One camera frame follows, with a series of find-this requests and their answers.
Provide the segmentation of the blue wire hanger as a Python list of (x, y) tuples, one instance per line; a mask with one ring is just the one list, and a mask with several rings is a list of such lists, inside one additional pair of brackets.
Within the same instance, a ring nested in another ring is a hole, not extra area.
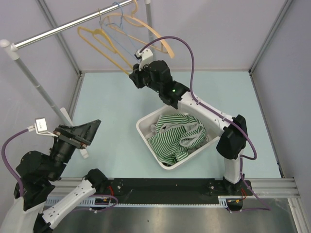
[[(112, 40), (117, 43), (117, 45), (122, 48), (131, 58), (135, 58), (134, 53), (135, 50), (138, 49), (137, 45), (135, 44), (133, 38), (127, 33), (124, 22), (126, 17), (124, 16), (123, 7), (121, 3), (118, 1), (114, 1), (112, 3), (113, 6), (117, 6), (117, 13), (120, 15), (113, 16), (112, 14), (107, 15), (105, 18), (100, 16), (99, 26), (103, 29), (109, 36), (112, 36)], [(123, 35), (126, 38), (128, 45), (124, 43), (124, 41), (120, 41), (117, 38), (117, 33)]]

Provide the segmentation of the yellow velvet hanger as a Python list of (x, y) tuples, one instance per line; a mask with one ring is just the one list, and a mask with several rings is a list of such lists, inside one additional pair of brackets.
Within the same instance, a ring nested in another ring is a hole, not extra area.
[[(119, 7), (119, 9), (121, 10), (121, 12), (117, 14), (117, 16), (120, 17), (119, 23), (111, 21), (110, 19), (112, 17), (111, 14), (105, 17), (103, 17), (102, 14), (99, 14), (99, 19), (100, 19), (99, 28), (91, 30), (91, 29), (79, 26), (77, 28), (77, 33), (93, 49), (99, 52), (102, 56), (104, 56), (108, 61), (114, 64), (117, 68), (119, 68), (125, 74), (129, 75), (130, 72), (133, 71), (133, 65), (124, 56), (124, 54), (120, 52), (119, 49), (124, 50), (131, 57), (133, 57), (133, 55), (124, 45), (122, 45), (116, 38), (114, 38), (109, 33), (109, 30), (113, 29), (113, 30), (117, 30), (118, 32), (124, 33), (125, 36), (129, 36), (123, 28), (124, 12), (121, 7)], [(101, 48), (97, 47), (96, 46), (97, 44), (98, 45), (100, 44), (102, 47), (110, 51), (112, 54), (117, 55), (121, 60), (124, 61), (124, 63), (127, 65), (127, 68), (122, 67), (119, 63), (113, 60), (109, 54), (105, 53), (104, 51), (101, 50)]]

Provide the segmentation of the green white striped tank top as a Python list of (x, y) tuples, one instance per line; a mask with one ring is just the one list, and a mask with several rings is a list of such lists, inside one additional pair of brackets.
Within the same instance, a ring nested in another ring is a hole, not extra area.
[(183, 161), (207, 139), (203, 123), (190, 114), (160, 115), (151, 131), (153, 135), (147, 141), (166, 166)]

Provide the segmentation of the grey tank top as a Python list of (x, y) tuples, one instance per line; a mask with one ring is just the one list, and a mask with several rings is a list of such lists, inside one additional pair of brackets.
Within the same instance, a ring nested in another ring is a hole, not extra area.
[(206, 130), (198, 122), (188, 124), (164, 124), (159, 132), (147, 139), (153, 150), (161, 155), (178, 151), (193, 151), (206, 143)]

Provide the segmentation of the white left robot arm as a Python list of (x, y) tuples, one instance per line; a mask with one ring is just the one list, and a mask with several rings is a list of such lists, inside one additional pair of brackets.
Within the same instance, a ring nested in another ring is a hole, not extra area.
[[(3, 162), (17, 184), (13, 206), (0, 228), (2, 233), (51, 233), (81, 201), (107, 190), (108, 178), (99, 169), (92, 169), (62, 200), (47, 210), (43, 209), (47, 197), (55, 189), (52, 182), (61, 180), (75, 150), (91, 145), (100, 124), (101, 121), (97, 119), (79, 126), (59, 125), (51, 133), (47, 129), (46, 120), (37, 118), (33, 126), (11, 136), (3, 144)], [(12, 139), (31, 131), (53, 137), (50, 154), (30, 151), (22, 157), (16, 169), (12, 169), (6, 159), (6, 147)]]

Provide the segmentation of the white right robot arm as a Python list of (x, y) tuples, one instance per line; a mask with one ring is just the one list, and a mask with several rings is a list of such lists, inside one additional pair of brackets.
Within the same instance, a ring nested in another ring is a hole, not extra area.
[(164, 61), (153, 61), (142, 69), (133, 66), (129, 75), (137, 88), (148, 87), (159, 93), (164, 107), (148, 114), (137, 122), (137, 130), (146, 141), (151, 137), (151, 123), (161, 114), (185, 113), (202, 120), (211, 132), (212, 142), (217, 141), (217, 152), (225, 159), (223, 189), (230, 195), (237, 194), (242, 188), (243, 173), (239, 156), (246, 146), (247, 126), (243, 116), (224, 115), (219, 110), (201, 102), (190, 89), (174, 81)]

